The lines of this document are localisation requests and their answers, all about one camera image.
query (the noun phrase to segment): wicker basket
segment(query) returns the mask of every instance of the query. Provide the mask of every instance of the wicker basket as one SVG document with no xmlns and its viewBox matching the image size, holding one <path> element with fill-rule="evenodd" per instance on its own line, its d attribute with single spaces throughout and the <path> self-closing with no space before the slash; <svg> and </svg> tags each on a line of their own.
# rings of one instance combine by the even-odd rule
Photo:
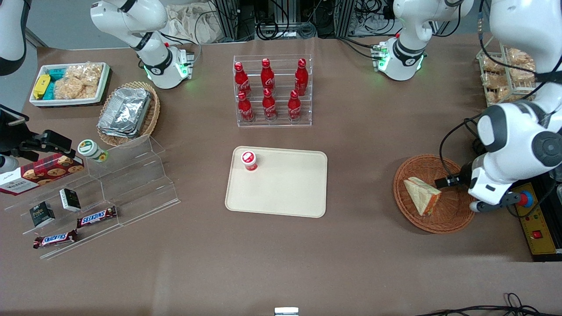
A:
<svg viewBox="0 0 562 316">
<path fill-rule="evenodd" d="M 120 86 L 118 89 L 120 88 L 133 88 L 133 89 L 143 88 L 146 91 L 150 92 L 151 94 L 150 104 L 149 104 L 148 111 L 146 113 L 146 117 L 144 118 L 142 129 L 140 130 L 140 136 L 152 134 L 152 132 L 154 131 L 154 127 L 156 127 L 156 121 L 158 121 L 158 115 L 160 114 L 160 100 L 158 99 L 158 95 L 156 94 L 154 88 L 152 88 L 149 84 L 146 84 L 144 82 L 136 82 L 136 81 L 131 83 L 125 83 L 124 85 Z M 111 92 L 109 97 L 106 99 L 105 103 L 103 104 L 101 113 L 99 114 L 99 117 L 102 117 L 103 113 L 107 108 L 107 104 L 109 103 L 109 100 L 111 99 L 115 91 L 117 91 L 117 89 Z M 104 143 L 112 146 L 118 146 L 132 140 L 132 138 L 105 135 L 99 129 L 98 129 L 98 134 Z"/>
<path fill-rule="evenodd" d="M 458 173 L 460 167 L 445 158 L 445 164 L 453 173 Z M 436 179 L 444 178 L 447 172 L 443 168 L 439 157 L 434 155 L 419 155 L 406 160 L 394 177 L 393 191 L 398 207 L 409 221 L 424 231 L 435 234 L 454 233 L 465 228 L 474 218 L 474 212 L 469 204 L 474 199 L 462 188 L 444 188 L 431 215 L 420 216 L 412 201 L 404 180 L 417 177 L 434 186 Z"/>
</svg>

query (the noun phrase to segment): small black box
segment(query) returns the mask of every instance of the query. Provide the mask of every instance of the small black box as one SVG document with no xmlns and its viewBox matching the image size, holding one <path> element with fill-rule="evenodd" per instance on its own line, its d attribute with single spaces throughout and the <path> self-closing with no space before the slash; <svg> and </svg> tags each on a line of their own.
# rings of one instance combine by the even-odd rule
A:
<svg viewBox="0 0 562 316">
<path fill-rule="evenodd" d="M 39 205 L 35 205 L 29 210 L 29 213 L 31 213 L 31 219 L 35 227 L 43 227 L 55 220 L 55 214 L 51 209 L 51 205 L 47 202 L 41 202 Z"/>
<path fill-rule="evenodd" d="M 60 190 L 59 193 L 61 195 L 63 209 L 73 212 L 80 211 L 80 201 L 78 201 L 78 195 L 76 194 L 76 192 L 64 188 Z"/>
</svg>

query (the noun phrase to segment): table surface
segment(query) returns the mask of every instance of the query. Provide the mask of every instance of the table surface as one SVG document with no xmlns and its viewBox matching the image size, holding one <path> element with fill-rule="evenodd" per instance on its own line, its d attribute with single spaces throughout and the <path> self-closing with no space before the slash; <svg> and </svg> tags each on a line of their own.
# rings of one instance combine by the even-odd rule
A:
<svg viewBox="0 0 562 316">
<path fill-rule="evenodd" d="M 398 316 L 504 305 L 504 292 L 562 312 L 562 263 L 531 263 L 507 212 L 478 214 L 461 232 L 435 235 L 410 224 L 392 195 L 402 162 L 436 154 L 452 127 L 484 109 L 478 50 L 475 35 L 434 38 L 416 76 L 394 82 L 336 40 L 204 46 L 192 80 L 157 89 L 162 108 L 153 136 L 166 149 L 164 168 L 182 202 L 50 261 L 39 260 L 21 235 L 19 215 L 3 213 L 2 314 L 271 315 L 276 306 L 297 306 L 302 315 Z M 313 126 L 239 129 L 233 55 L 285 53 L 314 55 Z M 38 54 L 39 65 L 108 63 L 110 91 L 148 81 L 132 49 Z M 53 129 L 74 142 L 99 139 L 99 110 L 25 106 L 31 130 Z M 471 160 L 470 141 L 456 132 L 445 155 Z M 238 146 L 325 152 L 325 215 L 227 210 Z"/>
</svg>

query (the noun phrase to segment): jar lid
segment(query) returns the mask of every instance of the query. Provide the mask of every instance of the jar lid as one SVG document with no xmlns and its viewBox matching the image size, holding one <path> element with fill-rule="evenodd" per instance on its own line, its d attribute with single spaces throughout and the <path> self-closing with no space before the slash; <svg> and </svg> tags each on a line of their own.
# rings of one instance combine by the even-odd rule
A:
<svg viewBox="0 0 562 316">
<path fill-rule="evenodd" d="M 256 154 L 253 153 L 253 151 L 251 150 L 247 150 L 243 152 L 241 158 L 242 158 L 242 163 L 247 166 L 253 165 L 256 162 Z"/>
<path fill-rule="evenodd" d="M 78 144 L 78 152 L 84 156 L 91 156 L 98 150 L 98 144 L 91 139 L 85 139 Z"/>
</svg>

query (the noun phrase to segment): coca-cola bottle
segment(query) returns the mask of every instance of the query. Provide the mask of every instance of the coca-cola bottle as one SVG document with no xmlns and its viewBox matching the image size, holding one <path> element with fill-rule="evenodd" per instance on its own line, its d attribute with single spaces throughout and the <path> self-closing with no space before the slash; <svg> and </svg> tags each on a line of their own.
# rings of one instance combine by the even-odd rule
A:
<svg viewBox="0 0 562 316">
<path fill-rule="evenodd" d="M 271 96 L 271 89 L 264 89 L 264 99 L 261 101 L 264 106 L 265 119 L 269 122 L 277 119 L 277 110 L 275 109 L 275 99 Z"/>
<path fill-rule="evenodd" d="M 238 92 L 238 111 L 242 121 L 253 122 L 256 120 L 256 117 L 253 115 L 252 104 L 246 99 L 244 91 Z"/>
<path fill-rule="evenodd" d="M 291 91 L 291 98 L 287 104 L 289 108 L 289 120 L 291 122 L 298 122 L 301 119 L 301 100 L 298 99 L 298 92 Z"/>
<path fill-rule="evenodd" d="M 275 94 L 275 75 L 270 65 L 271 63 L 268 58 L 261 60 L 261 84 L 264 86 L 264 89 L 271 89 L 271 93 Z"/>
<path fill-rule="evenodd" d="M 250 88 L 250 80 L 248 79 L 248 75 L 244 71 L 244 67 L 242 66 L 241 62 L 234 63 L 234 70 L 236 74 L 234 75 L 234 81 L 236 82 L 236 88 L 238 91 L 244 91 L 247 96 L 252 93 L 252 88 Z"/>
<path fill-rule="evenodd" d="M 309 72 L 306 70 L 306 59 L 298 60 L 298 68 L 294 74 L 294 89 L 299 96 L 304 96 L 309 83 Z"/>
</svg>

